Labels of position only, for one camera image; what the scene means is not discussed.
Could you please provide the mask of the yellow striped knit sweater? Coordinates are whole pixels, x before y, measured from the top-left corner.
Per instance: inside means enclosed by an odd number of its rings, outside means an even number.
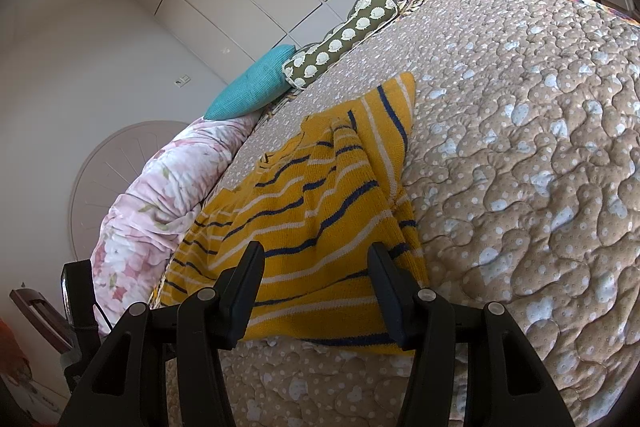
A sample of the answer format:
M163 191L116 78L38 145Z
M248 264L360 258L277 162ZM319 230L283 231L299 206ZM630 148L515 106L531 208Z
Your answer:
M368 274L382 243L400 269L428 281L410 198L401 183L416 103L404 72L361 98L306 117L232 190L221 190L186 232L157 291L182 303L237 265L249 243L265 271L249 340L291 337L393 355Z

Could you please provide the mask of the pink floral duvet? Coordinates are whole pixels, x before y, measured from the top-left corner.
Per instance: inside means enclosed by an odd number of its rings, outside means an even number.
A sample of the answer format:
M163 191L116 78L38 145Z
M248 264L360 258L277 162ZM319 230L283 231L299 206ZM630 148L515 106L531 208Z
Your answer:
M107 334L133 303L146 303L204 202L260 114L198 118L163 145L118 195L90 257L96 321Z

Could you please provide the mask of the pink round headboard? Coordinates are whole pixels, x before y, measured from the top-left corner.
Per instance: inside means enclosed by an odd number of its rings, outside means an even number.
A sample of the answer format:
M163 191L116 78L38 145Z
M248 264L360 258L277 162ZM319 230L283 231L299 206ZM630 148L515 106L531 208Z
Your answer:
M90 257L100 226L118 195L142 173L146 162L186 127L182 121L132 124L103 140L76 176L68 206L68 236L73 258Z

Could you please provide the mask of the beige quilted bed cover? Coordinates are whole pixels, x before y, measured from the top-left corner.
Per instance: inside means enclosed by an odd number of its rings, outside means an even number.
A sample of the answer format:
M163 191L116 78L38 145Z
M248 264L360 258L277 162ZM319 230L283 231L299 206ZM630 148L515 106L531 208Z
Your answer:
M401 180L431 281L504 303L574 422L608 425L639 378L639 28L590 0L397 1L296 81L221 184L307 115L411 72Z

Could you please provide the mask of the teal cushion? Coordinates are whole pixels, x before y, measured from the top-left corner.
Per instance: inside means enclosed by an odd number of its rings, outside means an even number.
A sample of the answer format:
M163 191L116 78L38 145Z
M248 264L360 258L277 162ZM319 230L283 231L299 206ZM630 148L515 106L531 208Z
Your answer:
M227 120L254 113L291 89L284 78L282 65L296 51L292 44L280 44L228 84L209 105L203 118Z

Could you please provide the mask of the green patterned bolster pillow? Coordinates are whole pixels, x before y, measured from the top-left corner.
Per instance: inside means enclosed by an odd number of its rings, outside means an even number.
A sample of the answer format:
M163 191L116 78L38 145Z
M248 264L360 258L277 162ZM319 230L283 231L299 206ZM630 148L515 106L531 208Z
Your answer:
M311 43L282 64L284 80L298 90L308 88L354 46L399 15L396 0L356 0L346 20L319 42Z

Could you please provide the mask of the wall socket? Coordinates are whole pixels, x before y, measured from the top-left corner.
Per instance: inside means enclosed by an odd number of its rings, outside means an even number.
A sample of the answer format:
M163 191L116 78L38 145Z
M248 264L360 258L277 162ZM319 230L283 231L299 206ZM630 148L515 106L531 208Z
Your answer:
M182 75L175 81L175 85L179 88L182 88L186 84L188 84L190 81L191 81L191 78L188 75Z

